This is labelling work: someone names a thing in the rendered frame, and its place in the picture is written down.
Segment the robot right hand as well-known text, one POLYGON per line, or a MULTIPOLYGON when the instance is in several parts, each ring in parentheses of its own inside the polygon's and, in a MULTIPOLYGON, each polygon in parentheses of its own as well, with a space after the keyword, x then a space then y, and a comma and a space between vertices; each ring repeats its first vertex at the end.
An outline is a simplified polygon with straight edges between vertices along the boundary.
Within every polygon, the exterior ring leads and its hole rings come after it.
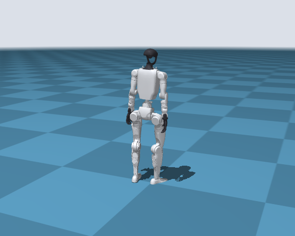
POLYGON ((162 119, 164 120, 164 124, 162 125, 164 126, 164 129, 162 130, 161 133, 164 133, 166 131, 166 126, 167 126, 167 119, 168 119, 167 115, 164 114, 162 119))

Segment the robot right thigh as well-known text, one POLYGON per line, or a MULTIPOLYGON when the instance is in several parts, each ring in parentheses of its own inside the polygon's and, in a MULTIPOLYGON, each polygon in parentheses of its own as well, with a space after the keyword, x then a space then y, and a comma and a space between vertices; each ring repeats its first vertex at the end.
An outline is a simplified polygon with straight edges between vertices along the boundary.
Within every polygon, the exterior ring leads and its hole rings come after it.
POLYGON ((164 124, 164 120, 162 119, 161 114, 153 112, 151 114, 151 122, 155 126, 154 133, 155 133, 155 139, 156 139, 156 144, 151 147, 151 151, 153 154, 155 154, 154 150, 156 147, 159 146, 159 147, 163 148, 166 132, 161 133, 162 130, 164 129, 164 126, 162 126, 164 124))

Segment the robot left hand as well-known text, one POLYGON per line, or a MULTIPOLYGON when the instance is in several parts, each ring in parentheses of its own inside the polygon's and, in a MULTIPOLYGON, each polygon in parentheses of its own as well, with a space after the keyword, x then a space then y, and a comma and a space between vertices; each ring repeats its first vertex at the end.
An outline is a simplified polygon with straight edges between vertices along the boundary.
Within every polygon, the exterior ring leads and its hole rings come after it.
POLYGON ((128 108, 128 114, 127 114, 127 118, 126 118, 126 123, 129 125, 129 124, 132 124, 131 122, 132 122, 132 120, 130 119, 130 114, 131 114, 132 112, 131 112, 131 109, 130 108, 128 108))

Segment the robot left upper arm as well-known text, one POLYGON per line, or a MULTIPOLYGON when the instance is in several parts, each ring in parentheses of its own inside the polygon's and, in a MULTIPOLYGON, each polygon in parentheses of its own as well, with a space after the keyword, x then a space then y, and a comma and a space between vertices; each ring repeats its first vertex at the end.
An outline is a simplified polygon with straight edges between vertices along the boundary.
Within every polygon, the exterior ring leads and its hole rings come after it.
POLYGON ((138 70, 139 69, 134 69, 132 70, 131 72, 131 89, 130 89, 130 94, 132 95, 137 95, 137 89, 136 89, 136 86, 137 86, 137 73, 138 73, 138 70))

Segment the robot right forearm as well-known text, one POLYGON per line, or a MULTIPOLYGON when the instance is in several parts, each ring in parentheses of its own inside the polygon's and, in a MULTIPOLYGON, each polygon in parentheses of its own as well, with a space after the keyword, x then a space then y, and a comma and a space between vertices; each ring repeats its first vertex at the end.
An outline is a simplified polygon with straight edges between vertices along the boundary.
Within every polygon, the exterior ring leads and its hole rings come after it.
POLYGON ((163 115, 166 114, 167 117, 168 117, 168 114, 167 114, 167 111, 168 111, 168 93, 166 92, 165 93, 165 100, 162 100, 161 101, 161 112, 162 112, 162 118, 163 118, 163 115))

